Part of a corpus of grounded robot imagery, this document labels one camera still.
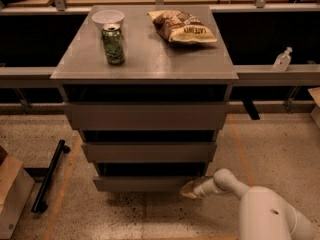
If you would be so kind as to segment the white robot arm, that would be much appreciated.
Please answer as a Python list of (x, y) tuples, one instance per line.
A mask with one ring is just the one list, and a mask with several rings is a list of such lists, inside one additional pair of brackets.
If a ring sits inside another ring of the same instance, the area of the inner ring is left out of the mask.
[(228, 169), (186, 183), (180, 193), (192, 199), (233, 194), (239, 199), (239, 240), (315, 240), (311, 222), (276, 192), (244, 184)]

